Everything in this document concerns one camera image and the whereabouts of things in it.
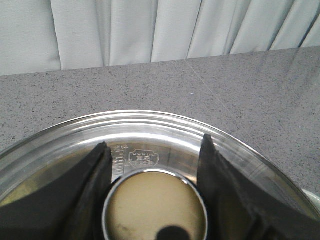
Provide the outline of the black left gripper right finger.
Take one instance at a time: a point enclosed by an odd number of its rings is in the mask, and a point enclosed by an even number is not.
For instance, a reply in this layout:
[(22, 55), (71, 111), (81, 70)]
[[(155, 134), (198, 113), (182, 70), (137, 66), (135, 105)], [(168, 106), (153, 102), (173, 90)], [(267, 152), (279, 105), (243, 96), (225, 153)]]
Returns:
[(197, 187), (209, 240), (318, 240), (320, 222), (280, 202), (245, 177), (203, 136)]

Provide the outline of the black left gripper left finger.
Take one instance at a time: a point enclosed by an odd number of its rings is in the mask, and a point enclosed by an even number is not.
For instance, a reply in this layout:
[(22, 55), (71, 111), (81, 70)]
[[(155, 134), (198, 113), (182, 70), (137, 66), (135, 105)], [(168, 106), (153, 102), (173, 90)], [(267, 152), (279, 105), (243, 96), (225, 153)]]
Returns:
[(2, 240), (102, 240), (113, 157), (105, 142), (62, 176), (0, 208)]

